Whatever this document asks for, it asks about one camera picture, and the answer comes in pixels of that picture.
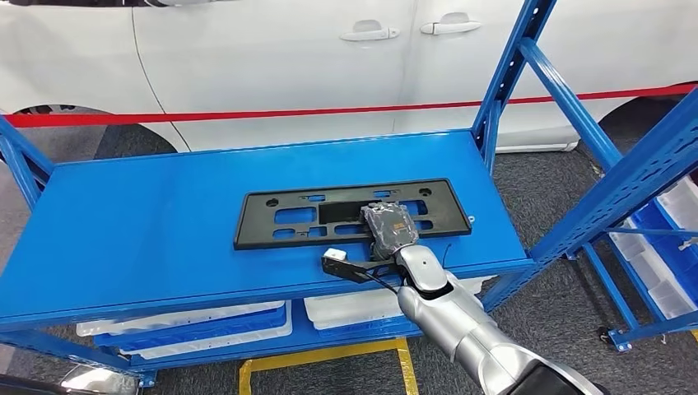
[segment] white plastic bin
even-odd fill
[[[490,278],[468,278],[460,283],[476,294],[482,289],[482,282]],[[304,302],[308,318],[318,330],[403,315],[398,298],[386,289],[305,298]]]
[[[625,220],[623,227],[636,229],[632,219]],[[662,257],[643,235],[631,233],[609,233],[611,240],[623,258],[635,269],[649,296],[662,311],[664,317],[674,318],[696,311],[696,304],[683,290],[677,278]]]
[[[681,228],[698,230],[698,186],[690,177],[684,177],[657,201]]]
[[[162,328],[178,327],[190,323],[203,323],[214,319],[234,317],[236,315],[257,313],[258,311],[278,309],[284,301],[240,304],[236,306],[220,307],[216,309],[201,309],[181,311],[178,313],[152,315],[129,319],[128,321],[100,320],[89,323],[79,323],[76,326],[78,336],[94,336],[103,333],[110,335],[122,335],[124,333],[136,333],[153,331]]]
[[[226,346],[234,346],[236,344],[242,343],[258,342],[261,340],[272,339],[275,337],[288,336],[292,332],[293,322],[291,319],[291,301],[289,300],[286,302],[286,322],[280,327],[262,329],[252,332],[236,333],[234,335],[226,335],[220,337],[209,337],[190,342],[168,344],[166,346],[157,346],[141,350],[121,350],[121,352],[122,354],[140,355],[143,359],[151,360],[154,358],[161,358],[164,356],[175,356],[178,354],[185,354],[188,352],[208,350],[212,348]]]

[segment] gray wrapped package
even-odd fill
[[[378,259],[388,259],[401,247],[414,244],[419,232],[407,207],[397,203],[370,203],[361,208],[375,242],[373,253]]]

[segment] blue shelf top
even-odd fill
[[[466,129],[59,165],[0,276],[0,328],[367,290],[328,247],[235,251],[246,193],[447,178],[468,236],[424,239],[457,277],[533,265]],[[366,259],[367,244],[341,244]]]

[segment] white car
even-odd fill
[[[128,3],[135,1],[0,1],[2,112],[61,105],[125,114],[480,100],[523,0]],[[671,86],[698,80],[696,18],[698,0],[560,0],[540,45],[576,92]],[[512,97],[546,94],[527,69]],[[599,120],[629,99],[586,105]],[[177,151],[188,151],[463,128],[476,112],[145,126]],[[569,150],[577,141],[554,103],[509,105],[500,123],[500,151]]]

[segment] gray carpet floor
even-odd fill
[[[624,151],[671,106],[638,100],[604,119],[602,126]],[[162,147],[161,142],[134,130],[119,135],[107,132],[95,157],[156,153],[163,151]],[[583,146],[569,153],[497,156],[495,182],[527,246],[543,236],[598,179],[598,167],[589,158]],[[648,319],[646,308],[608,247],[600,244],[597,250],[639,319]],[[575,367],[614,395],[690,394],[698,388],[698,344],[690,333],[634,342],[634,350],[624,354],[598,340],[595,331],[599,326],[622,328],[622,320],[584,257],[553,264],[493,315],[522,345]],[[70,329],[50,330],[70,337]],[[428,340],[416,337],[407,342],[420,394],[481,393],[461,368],[451,365]],[[240,363],[163,370],[158,384],[145,393],[235,394]],[[64,364],[50,358],[18,351],[9,373],[48,379],[64,373],[61,369],[66,369]],[[252,389],[263,394],[404,393],[394,351],[253,373]]]

